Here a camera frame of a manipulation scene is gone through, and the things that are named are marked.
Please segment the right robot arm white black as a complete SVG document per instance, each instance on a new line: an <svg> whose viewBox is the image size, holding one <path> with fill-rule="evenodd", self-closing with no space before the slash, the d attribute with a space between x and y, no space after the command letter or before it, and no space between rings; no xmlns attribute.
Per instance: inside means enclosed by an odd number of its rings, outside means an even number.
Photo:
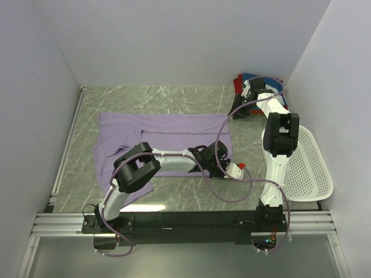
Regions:
<svg viewBox="0 0 371 278"><path fill-rule="evenodd" d="M267 231L279 224L285 224L283 214L282 187L289 159L298 145L299 115L289 112L278 97L284 86L269 89L263 76L254 76L237 93L229 116L233 119L247 118L253 107L266 116L267 122L262 133L263 151L266 157L266 175L263 193L256 208L254 224L257 229Z"/></svg>

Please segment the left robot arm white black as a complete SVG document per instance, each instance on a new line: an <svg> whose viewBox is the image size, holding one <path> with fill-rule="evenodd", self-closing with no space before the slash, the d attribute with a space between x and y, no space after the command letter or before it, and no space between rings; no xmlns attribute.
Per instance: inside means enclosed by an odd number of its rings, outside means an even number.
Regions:
<svg viewBox="0 0 371 278"><path fill-rule="evenodd" d="M104 233L111 232L120 209L151 192L150 180L160 172L209 173L224 177L230 164L228 149L221 142L182 151L162 151L149 143L136 145L114 162L109 189L94 209L95 225Z"/></svg>

